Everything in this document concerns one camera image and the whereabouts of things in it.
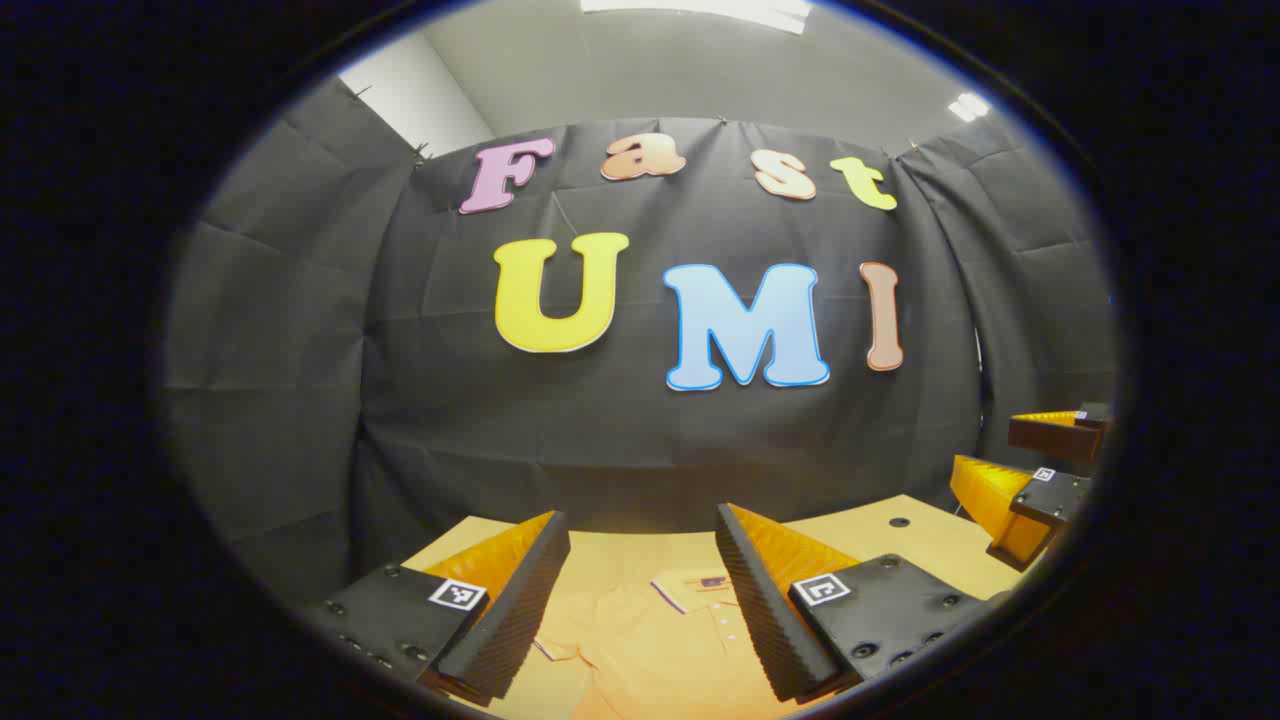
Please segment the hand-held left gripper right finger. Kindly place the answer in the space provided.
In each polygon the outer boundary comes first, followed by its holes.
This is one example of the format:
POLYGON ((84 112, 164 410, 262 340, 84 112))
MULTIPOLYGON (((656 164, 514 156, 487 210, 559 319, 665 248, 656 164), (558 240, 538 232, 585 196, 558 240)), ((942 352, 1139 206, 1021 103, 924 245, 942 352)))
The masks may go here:
POLYGON ((1011 587, 986 533, 928 503, 791 523, 721 503, 716 546, 771 689, 799 703, 913 665, 1011 587))

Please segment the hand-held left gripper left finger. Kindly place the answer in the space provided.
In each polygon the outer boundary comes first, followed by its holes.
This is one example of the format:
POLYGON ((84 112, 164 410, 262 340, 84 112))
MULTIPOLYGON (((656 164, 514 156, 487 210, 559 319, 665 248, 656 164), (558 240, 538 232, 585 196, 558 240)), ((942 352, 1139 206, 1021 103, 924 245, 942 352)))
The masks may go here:
POLYGON ((384 673, 488 705, 522 667, 570 548, 549 511, 426 569, 388 564, 301 614, 384 673))

